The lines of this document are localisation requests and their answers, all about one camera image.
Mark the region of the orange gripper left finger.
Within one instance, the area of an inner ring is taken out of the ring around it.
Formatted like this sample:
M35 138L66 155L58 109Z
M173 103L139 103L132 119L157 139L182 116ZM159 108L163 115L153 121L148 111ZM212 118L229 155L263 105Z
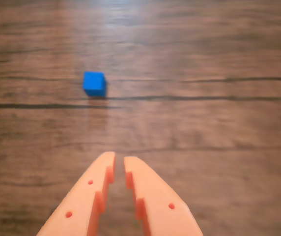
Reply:
M114 182L115 153L104 152L83 173L38 232L39 236L96 236Z

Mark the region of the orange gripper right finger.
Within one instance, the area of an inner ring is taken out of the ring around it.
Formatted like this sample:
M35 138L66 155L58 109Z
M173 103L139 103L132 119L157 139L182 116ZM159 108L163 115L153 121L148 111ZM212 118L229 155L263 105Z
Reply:
M145 236L203 235L185 202L144 161L125 157L124 168Z

